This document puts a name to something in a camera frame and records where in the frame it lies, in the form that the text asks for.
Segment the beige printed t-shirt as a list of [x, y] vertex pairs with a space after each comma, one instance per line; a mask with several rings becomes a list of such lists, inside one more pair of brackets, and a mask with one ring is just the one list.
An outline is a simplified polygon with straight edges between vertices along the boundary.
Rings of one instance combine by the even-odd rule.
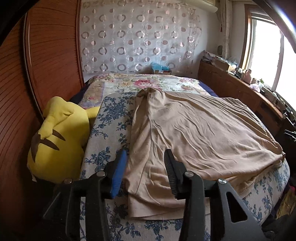
[[185, 203], [173, 196], [165, 168], [167, 149], [187, 170], [205, 180], [224, 178], [241, 196], [285, 159], [280, 144], [238, 99], [143, 89], [135, 97], [124, 177], [130, 218], [183, 217]]

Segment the yellow plush toy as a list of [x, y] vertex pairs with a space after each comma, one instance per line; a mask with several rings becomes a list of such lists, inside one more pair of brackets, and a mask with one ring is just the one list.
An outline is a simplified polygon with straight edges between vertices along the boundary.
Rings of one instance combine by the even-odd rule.
[[44, 122], [33, 136], [27, 166], [31, 174], [55, 184], [78, 180], [84, 149], [99, 107], [84, 109], [62, 97], [52, 97], [44, 111]]

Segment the yellow patterned bag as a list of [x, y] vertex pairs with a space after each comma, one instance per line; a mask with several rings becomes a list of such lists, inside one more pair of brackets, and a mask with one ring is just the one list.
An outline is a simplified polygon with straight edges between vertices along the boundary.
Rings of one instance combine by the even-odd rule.
[[282, 216], [288, 215], [291, 216], [293, 210], [295, 209], [295, 194], [290, 189], [284, 196], [279, 209], [276, 213], [276, 219], [281, 218]]

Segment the blue floral white bedsheet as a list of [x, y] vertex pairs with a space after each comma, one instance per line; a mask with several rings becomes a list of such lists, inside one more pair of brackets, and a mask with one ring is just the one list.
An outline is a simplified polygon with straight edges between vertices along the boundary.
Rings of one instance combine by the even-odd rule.
[[[104, 98], [88, 140], [81, 179], [102, 170], [115, 159], [117, 150], [129, 148], [135, 96], [135, 92], [116, 92]], [[281, 166], [265, 173], [243, 194], [243, 202], [260, 225], [279, 205], [289, 178], [290, 168], [287, 162], [283, 162]], [[106, 201], [106, 213], [111, 240], [179, 239], [181, 219], [130, 219], [127, 192], [123, 187], [115, 199]]]

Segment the dark blue blanket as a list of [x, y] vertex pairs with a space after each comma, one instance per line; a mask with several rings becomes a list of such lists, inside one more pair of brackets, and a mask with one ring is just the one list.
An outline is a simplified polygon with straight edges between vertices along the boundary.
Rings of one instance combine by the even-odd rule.
[[208, 87], [206, 84], [204, 84], [203, 82], [199, 82], [199, 85], [208, 93], [210, 94], [210, 96], [213, 97], [218, 97], [217, 94], [210, 88]]

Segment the wooden side cabinet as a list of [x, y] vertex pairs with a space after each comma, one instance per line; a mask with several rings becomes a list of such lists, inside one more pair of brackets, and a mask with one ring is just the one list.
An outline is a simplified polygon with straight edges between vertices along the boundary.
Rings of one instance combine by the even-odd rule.
[[251, 89], [242, 80], [230, 75], [212, 64], [200, 61], [198, 80], [211, 88], [219, 97], [232, 97], [246, 104], [280, 144], [295, 143], [286, 133], [295, 128], [288, 118], [265, 96]]

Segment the pink floral quilt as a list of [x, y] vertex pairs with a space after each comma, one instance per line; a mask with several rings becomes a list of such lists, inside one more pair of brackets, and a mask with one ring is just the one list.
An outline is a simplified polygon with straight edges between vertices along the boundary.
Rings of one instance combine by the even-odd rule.
[[79, 102], [79, 105], [84, 109], [100, 106], [104, 97], [115, 92], [139, 92], [145, 88], [210, 94], [199, 80], [174, 75], [99, 74], [90, 78], [87, 83], [88, 88]]

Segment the cardboard box on cabinet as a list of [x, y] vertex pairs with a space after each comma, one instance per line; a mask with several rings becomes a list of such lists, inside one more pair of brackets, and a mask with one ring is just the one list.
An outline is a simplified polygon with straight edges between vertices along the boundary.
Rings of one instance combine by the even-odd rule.
[[228, 71], [228, 72], [233, 72], [236, 69], [235, 64], [231, 62], [227, 62], [220, 58], [214, 58], [212, 60], [212, 65], [219, 68], [220, 70]]

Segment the blue tissue box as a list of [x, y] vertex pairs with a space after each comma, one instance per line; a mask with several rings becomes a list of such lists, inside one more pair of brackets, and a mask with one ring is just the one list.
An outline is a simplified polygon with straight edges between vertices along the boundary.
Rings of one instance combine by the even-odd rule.
[[168, 66], [163, 66], [155, 62], [151, 63], [151, 69], [153, 74], [171, 75], [171, 69]]

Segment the brown wooden wardrobe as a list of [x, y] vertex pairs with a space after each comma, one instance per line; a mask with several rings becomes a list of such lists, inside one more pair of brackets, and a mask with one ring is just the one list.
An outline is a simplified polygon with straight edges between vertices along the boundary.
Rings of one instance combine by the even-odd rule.
[[1, 1], [1, 231], [21, 232], [37, 200], [27, 169], [33, 135], [53, 96], [83, 87], [81, 1]]

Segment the circle patterned sheer curtain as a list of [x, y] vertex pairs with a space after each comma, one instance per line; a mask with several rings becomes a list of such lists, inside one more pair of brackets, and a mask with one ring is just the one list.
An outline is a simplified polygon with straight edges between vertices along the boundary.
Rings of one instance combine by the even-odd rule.
[[83, 1], [81, 65], [97, 73], [148, 73], [152, 64], [174, 75], [194, 70], [201, 35], [194, 8], [168, 1]]

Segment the hanging window curtain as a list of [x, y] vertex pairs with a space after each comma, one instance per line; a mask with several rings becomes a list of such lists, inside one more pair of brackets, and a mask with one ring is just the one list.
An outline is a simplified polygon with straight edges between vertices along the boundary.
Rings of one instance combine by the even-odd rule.
[[223, 35], [223, 48], [222, 56], [225, 59], [230, 57], [230, 39], [232, 31], [232, 1], [231, 0], [221, 0], [219, 1], [220, 9], [220, 21], [222, 27]]

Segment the window with wooden frame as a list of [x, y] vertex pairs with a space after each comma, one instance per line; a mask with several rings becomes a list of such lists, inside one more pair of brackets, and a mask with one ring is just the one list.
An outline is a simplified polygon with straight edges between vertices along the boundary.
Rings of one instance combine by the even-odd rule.
[[245, 53], [242, 66], [251, 70], [266, 96], [295, 109], [295, 52], [287, 37], [260, 7], [245, 4]]

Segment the white wall air conditioner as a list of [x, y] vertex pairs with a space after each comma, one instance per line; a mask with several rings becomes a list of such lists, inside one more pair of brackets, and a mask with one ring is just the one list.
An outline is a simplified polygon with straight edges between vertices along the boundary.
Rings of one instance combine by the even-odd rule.
[[218, 10], [215, 0], [184, 0], [184, 3], [195, 8], [203, 9], [210, 13], [215, 13]]

